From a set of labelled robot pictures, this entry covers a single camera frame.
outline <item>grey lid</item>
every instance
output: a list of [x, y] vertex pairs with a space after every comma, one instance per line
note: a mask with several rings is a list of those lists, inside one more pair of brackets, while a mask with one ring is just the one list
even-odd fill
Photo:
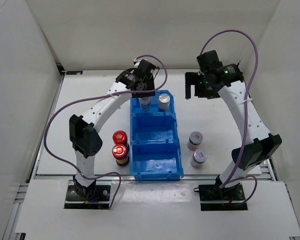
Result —
[[204, 139], [204, 137], [202, 136], [202, 134], [198, 131], [194, 131], [190, 134], [189, 140], [192, 144], [198, 145], [202, 142], [202, 140]]
[[162, 93], [159, 96], [159, 102], [163, 103], [163, 104], [167, 104], [170, 102], [170, 96], [166, 93]]
[[203, 149], [197, 149], [193, 154], [193, 160], [198, 164], [203, 164], [207, 160], [207, 157], [208, 153]]

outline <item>blue tray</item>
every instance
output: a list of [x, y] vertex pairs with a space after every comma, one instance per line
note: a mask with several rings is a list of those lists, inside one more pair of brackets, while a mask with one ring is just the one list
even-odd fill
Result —
[[[158, 112], [160, 94], [170, 95], [168, 112]], [[184, 176], [174, 97], [168, 90], [151, 97], [148, 112], [141, 110], [138, 98], [131, 99], [130, 147], [130, 174], [137, 181], [179, 180]]]

